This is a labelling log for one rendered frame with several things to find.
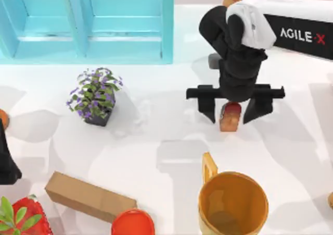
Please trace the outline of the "orange round object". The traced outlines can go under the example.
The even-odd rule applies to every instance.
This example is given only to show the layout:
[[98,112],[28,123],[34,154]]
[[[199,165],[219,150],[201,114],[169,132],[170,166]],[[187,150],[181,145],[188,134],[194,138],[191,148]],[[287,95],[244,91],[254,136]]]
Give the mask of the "orange round object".
[[2,120],[2,123],[3,123],[3,126],[4,126],[4,129],[7,129],[7,127],[9,126],[9,116],[8,114],[0,109],[0,119]]

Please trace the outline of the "pale grey rounded box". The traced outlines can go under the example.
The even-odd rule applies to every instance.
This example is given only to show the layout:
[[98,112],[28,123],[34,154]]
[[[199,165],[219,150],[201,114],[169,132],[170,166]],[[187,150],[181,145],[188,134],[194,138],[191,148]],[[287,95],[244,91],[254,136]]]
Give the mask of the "pale grey rounded box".
[[219,70],[221,57],[218,53],[212,53],[208,56],[208,65],[210,69]]

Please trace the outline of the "brown cardboard box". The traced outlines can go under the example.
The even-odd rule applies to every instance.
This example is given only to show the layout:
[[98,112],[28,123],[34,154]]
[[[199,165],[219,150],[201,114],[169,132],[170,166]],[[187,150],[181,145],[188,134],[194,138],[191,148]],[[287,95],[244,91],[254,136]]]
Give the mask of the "brown cardboard box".
[[53,202],[109,223],[119,214],[137,208],[135,199],[57,171],[52,174],[45,191]]

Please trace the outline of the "light blue rack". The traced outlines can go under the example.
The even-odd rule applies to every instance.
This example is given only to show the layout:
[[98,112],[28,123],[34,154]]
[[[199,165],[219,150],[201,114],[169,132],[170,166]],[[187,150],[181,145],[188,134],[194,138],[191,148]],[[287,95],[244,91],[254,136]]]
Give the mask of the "light blue rack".
[[0,64],[170,64],[174,0],[0,0]]

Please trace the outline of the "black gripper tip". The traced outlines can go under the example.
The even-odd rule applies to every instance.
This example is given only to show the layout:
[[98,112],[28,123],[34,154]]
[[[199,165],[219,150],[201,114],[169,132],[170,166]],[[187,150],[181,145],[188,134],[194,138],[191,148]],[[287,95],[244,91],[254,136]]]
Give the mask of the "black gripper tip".
[[13,185],[21,178],[22,172],[10,154],[3,122],[0,118],[0,185]]

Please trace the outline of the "brown bread loaf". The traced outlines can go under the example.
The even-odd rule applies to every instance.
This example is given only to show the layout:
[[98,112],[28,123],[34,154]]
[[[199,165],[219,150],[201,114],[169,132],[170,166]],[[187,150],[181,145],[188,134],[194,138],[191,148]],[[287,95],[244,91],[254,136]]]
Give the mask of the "brown bread loaf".
[[228,102],[223,105],[220,114],[220,131],[236,132],[241,116],[241,105],[235,102]]

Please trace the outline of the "red bowl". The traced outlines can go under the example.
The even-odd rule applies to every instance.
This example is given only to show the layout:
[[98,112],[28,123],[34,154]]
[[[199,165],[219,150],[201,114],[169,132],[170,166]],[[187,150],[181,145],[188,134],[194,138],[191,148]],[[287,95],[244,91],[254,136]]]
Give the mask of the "red bowl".
[[111,235],[156,235],[155,224],[147,212],[130,209],[113,221]]

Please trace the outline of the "purple flower plant dark pot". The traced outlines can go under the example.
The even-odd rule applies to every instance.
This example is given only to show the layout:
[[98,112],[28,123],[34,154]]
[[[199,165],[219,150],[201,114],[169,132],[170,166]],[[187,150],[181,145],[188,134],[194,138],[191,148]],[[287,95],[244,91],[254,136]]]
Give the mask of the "purple flower plant dark pot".
[[116,104],[115,92],[123,80],[110,69],[87,68],[77,77],[78,86],[69,94],[66,105],[86,123],[105,127]]

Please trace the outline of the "green plant red pot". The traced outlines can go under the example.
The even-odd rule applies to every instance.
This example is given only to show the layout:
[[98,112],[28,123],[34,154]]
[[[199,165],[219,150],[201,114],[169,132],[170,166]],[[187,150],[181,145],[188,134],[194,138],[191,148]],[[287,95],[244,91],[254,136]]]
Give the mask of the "green plant red pot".
[[0,198],[0,235],[54,235],[37,197],[32,194],[11,204]]

